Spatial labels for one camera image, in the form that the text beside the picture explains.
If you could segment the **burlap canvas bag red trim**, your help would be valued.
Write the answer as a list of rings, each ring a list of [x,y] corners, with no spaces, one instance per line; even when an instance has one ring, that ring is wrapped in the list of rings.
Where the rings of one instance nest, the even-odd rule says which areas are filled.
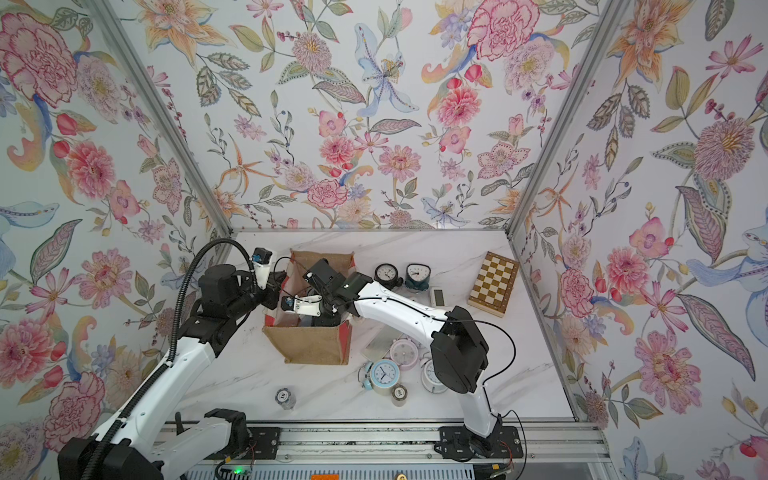
[[[353,253],[318,253],[292,250],[280,271],[286,273],[282,280],[281,298],[287,294],[296,296],[315,295],[303,279],[307,269],[318,260],[326,259],[337,272],[349,276],[356,271]],[[353,327],[347,321],[335,325],[317,325],[318,317],[285,312],[280,307],[267,310],[262,332],[283,356],[288,364],[347,365]]]

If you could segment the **dark teal alarm clock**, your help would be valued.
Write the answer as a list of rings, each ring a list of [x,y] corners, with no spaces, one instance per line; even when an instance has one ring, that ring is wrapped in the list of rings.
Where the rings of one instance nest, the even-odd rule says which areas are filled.
[[[413,291],[426,291],[429,289],[431,268],[421,263],[410,263],[406,267],[405,286]]]

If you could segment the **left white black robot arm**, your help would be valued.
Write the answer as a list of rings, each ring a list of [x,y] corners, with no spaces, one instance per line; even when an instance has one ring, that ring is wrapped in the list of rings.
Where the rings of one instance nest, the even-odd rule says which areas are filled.
[[[286,275],[265,265],[254,271],[229,264],[206,270],[200,296],[182,308],[176,349],[110,420],[87,438],[69,440],[58,456],[63,479],[178,479],[210,457],[232,460],[254,440],[243,412],[223,407],[205,414],[165,447],[158,434],[194,381],[220,356],[248,315],[275,308]]]

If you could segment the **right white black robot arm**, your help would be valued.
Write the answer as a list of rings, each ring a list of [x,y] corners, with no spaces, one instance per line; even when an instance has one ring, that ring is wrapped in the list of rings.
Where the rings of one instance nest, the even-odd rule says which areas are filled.
[[[480,385],[489,345],[466,309],[423,305],[363,273],[345,276],[325,259],[312,265],[303,279],[315,294],[293,300],[297,313],[324,320],[350,314],[377,321],[428,348],[437,380],[458,395],[468,448],[477,456],[491,456],[500,444],[503,421]]]

